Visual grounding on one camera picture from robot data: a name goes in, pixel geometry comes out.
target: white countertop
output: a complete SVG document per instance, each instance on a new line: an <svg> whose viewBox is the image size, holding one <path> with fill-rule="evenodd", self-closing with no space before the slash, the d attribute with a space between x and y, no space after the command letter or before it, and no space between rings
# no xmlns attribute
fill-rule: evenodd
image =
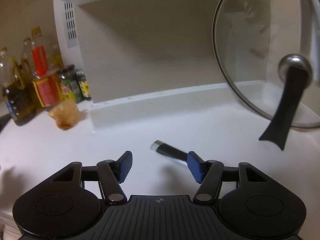
<svg viewBox="0 0 320 240"><path fill-rule="evenodd" d="M126 150L133 154L132 169L121 184L127 197L193 197L199 185L188 168L149 149L155 140L161 140L225 166L236 167L239 162L256 166L303 200L307 218L300 236L318 240L320 147L314 137L291 130L284 152L270 142L260 142L258 138L269 121L244 108L229 88L219 91L225 101L217 100L210 107L114 123L96 132L89 116L68 131L58 129L46 112L22 127L10 120L0 133L0 215L10 217L20 195L67 164L80 161L91 166L105 159L116 160ZM203 91L199 91L190 94L189 100L200 102L202 96ZM91 104L84 101L78 107L86 111ZM130 102L123 107L130 109ZM95 182L86 183L86 188L99 195Z"/></svg>

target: lid handle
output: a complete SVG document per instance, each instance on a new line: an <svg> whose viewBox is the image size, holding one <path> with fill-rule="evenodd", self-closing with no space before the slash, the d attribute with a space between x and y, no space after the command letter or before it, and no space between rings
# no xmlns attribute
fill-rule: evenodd
<svg viewBox="0 0 320 240"><path fill-rule="evenodd" d="M273 142L281 150L284 150L293 117L297 111L303 91L310 84L312 76L310 76L309 69L311 67L309 63L300 55L291 54L284 57L279 64L279 73L281 73L282 66L288 66L282 98L271 123L259 140Z"/></svg>

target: yellow bottle cap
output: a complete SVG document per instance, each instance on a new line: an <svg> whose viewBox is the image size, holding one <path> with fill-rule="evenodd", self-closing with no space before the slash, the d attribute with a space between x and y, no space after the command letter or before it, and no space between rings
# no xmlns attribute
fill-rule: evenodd
<svg viewBox="0 0 320 240"><path fill-rule="evenodd" d="M37 34L41 34L41 29L39 26L32 29L32 36L34 37Z"/></svg>

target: red label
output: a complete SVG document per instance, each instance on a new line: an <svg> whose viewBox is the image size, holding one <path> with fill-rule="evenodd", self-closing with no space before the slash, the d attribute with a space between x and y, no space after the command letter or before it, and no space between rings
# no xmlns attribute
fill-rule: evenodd
<svg viewBox="0 0 320 240"><path fill-rule="evenodd" d="M53 76L35 82L39 99L44 107L53 106L60 101L59 91Z"/></svg>
<svg viewBox="0 0 320 240"><path fill-rule="evenodd" d="M39 46L32 50L33 62L35 63L36 72L42 77L48 71L48 61L45 55L44 47Z"/></svg>

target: vent slot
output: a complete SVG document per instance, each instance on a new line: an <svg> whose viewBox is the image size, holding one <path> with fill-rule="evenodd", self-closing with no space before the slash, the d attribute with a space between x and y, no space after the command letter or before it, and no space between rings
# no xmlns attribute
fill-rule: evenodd
<svg viewBox="0 0 320 240"><path fill-rule="evenodd" d="M66 34L66 41L68 48L71 48L78 45L73 4L68 1L64 2L62 10L63 15L65 16L63 16L63 24Z"/></svg>

